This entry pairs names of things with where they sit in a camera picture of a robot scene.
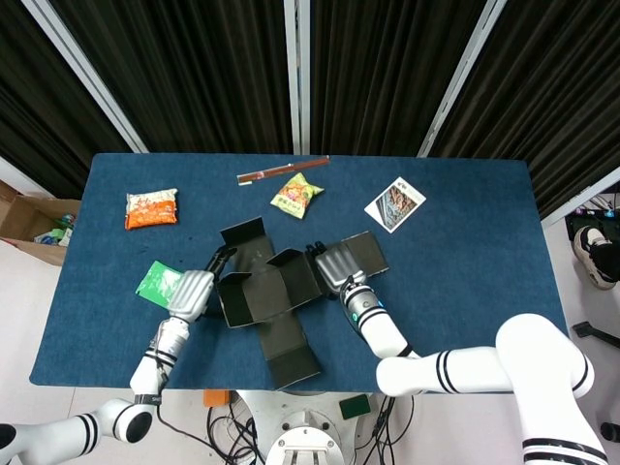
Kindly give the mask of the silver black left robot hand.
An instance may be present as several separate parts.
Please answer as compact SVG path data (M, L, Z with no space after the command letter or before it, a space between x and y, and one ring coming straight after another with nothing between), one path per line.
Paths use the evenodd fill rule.
M167 306L170 317L188 324L196 321L205 312L223 269L235 253L235 247L222 245L213 254L205 269L185 271Z

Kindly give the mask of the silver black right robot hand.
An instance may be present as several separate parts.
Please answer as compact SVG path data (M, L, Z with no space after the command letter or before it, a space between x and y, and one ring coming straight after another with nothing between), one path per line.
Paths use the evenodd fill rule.
M319 272L319 281L329 299L340 296L344 287L365 285L367 275L346 242L325 246L321 241L306 245L306 252Z

